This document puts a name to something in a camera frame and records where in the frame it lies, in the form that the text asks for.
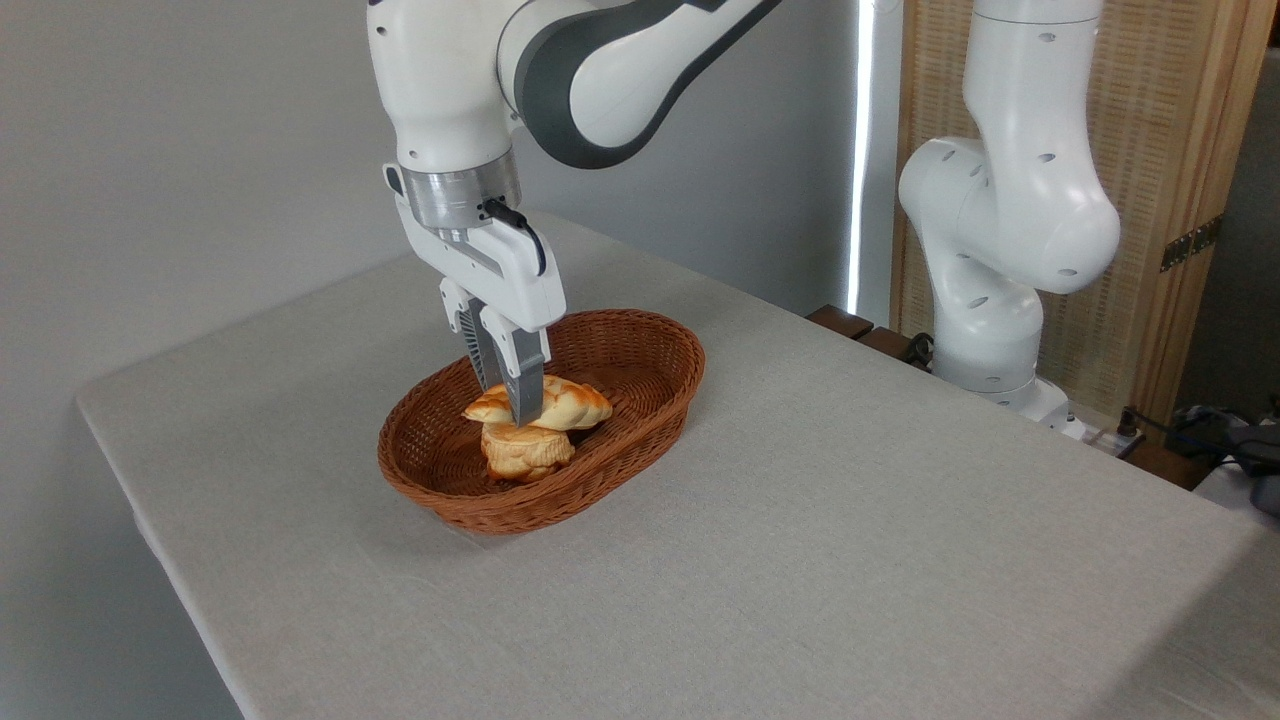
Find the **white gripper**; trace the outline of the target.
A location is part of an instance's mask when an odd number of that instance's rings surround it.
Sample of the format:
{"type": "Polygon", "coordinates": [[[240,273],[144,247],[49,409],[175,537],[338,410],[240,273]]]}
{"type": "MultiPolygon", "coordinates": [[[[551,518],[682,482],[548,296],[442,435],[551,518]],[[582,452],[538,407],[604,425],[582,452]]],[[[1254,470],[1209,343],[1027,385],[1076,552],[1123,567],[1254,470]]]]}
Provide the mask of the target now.
{"type": "Polygon", "coordinates": [[[554,254],[522,217],[513,223],[493,219],[463,237],[430,231],[410,209],[406,172],[394,163],[383,170],[413,252],[445,277],[445,315],[466,345],[481,391],[503,386],[512,423],[532,424],[543,414],[544,366],[550,360],[543,328],[566,313],[554,254]]]}

